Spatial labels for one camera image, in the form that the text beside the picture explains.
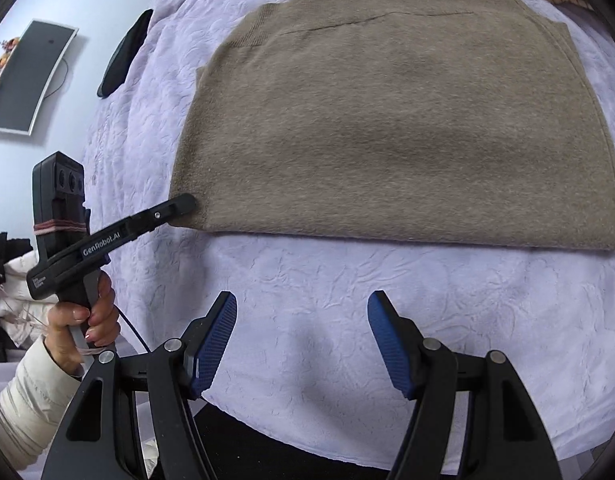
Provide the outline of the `white sleeved left forearm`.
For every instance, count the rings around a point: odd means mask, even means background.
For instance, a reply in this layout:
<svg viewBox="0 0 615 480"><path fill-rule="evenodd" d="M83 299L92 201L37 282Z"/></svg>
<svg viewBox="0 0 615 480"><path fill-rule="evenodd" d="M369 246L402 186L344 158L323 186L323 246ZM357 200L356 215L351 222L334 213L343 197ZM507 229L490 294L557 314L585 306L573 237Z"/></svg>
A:
<svg viewBox="0 0 615 480"><path fill-rule="evenodd" d="M15 470L45 452L78 387L80 377L62 370L39 337L0 392L0 452Z"/></svg>

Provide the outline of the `person's left hand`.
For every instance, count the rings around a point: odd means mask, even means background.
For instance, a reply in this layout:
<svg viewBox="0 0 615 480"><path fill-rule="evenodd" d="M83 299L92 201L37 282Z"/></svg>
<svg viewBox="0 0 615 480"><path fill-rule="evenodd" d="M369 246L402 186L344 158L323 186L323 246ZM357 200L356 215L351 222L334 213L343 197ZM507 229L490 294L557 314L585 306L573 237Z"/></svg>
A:
<svg viewBox="0 0 615 480"><path fill-rule="evenodd" d="M91 308L59 302L48 313L45 348L53 361L69 375L76 375L83 364L80 347L72 336L72 328L82 335L87 344L106 347L113 344L121 333L115 292L109 275L102 272L98 283L98 299Z"/></svg>

